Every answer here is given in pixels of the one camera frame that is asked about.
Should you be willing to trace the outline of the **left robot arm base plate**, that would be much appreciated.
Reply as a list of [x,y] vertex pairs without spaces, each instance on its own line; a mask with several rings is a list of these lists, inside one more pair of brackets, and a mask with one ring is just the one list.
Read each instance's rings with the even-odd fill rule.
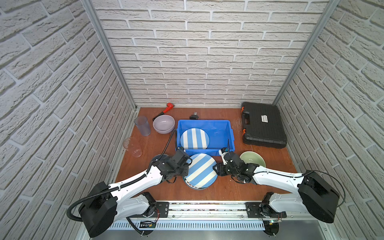
[[150,207],[143,214],[133,215],[131,218],[167,218],[169,209],[169,202],[156,202],[155,205],[150,205]]

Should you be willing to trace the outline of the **right robot arm base plate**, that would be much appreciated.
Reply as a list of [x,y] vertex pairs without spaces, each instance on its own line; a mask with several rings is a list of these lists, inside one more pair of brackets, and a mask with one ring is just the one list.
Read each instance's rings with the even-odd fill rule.
[[248,218],[283,219],[287,217],[286,212],[278,213],[262,202],[246,202],[245,206]]

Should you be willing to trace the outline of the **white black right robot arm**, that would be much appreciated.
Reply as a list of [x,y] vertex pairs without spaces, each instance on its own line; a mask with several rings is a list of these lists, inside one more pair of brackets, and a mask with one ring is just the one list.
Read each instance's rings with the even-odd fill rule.
[[279,218],[284,212],[300,212],[324,223],[335,220],[340,194],[315,171],[287,173],[257,164],[238,167],[230,163],[216,164],[213,170],[221,177],[231,176],[240,184],[270,186],[287,192],[266,193],[258,206],[260,217]]

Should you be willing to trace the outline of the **green rim lettered plate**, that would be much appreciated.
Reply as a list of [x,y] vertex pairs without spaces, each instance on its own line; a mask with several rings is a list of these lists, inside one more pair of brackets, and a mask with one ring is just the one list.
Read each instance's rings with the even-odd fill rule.
[[189,181],[187,181],[186,178],[183,178],[185,184],[190,188],[190,189],[193,189],[193,190],[205,190],[207,189],[208,187],[210,187],[215,181],[216,181],[217,178],[211,178],[209,181],[207,181],[206,183],[204,183],[202,186],[195,186],[195,185],[192,185]]

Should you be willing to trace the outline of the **blue white striped plate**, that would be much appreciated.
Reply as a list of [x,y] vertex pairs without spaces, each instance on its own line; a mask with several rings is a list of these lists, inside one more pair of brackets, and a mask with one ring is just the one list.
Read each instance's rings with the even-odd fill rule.
[[198,128],[191,128],[184,131],[180,138],[181,146],[186,150],[207,149],[210,143],[208,134]]

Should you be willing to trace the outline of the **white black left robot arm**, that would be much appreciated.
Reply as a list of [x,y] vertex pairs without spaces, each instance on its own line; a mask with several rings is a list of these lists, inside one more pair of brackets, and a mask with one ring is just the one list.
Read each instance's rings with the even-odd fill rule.
[[188,175],[191,164],[190,158],[179,163],[165,158],[156,161],[149,170],[122,182],[109,186],[104,182],[97,184],[90,193],[91,198],[79,207],[89,237],[97,237],[114,222],[136,215],[158,218],[157,202],[145,190],[178,176]]

